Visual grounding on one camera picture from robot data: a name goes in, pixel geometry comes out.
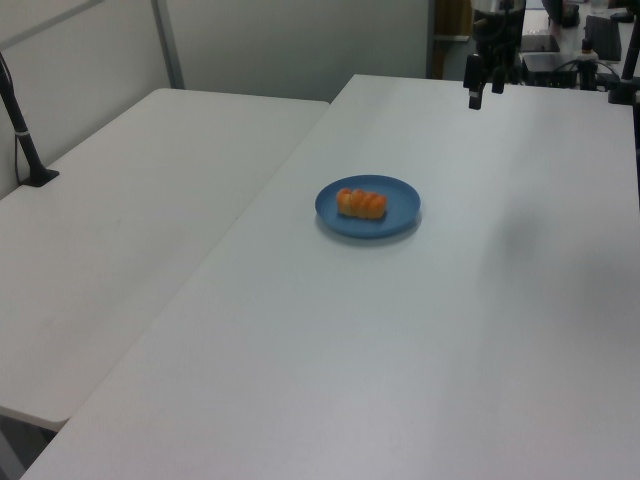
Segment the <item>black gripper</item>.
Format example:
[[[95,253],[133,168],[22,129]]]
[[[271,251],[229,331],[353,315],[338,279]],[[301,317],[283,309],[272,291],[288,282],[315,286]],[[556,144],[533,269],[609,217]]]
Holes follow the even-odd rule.
[[[514,65],[521,45],[525,2],[473,0],[471,9],[476,54],[467,56],[463,87],[469,93],[469,108],[480,110],[484,71],[492,74],[492,92],[504,92],[505,71]]]

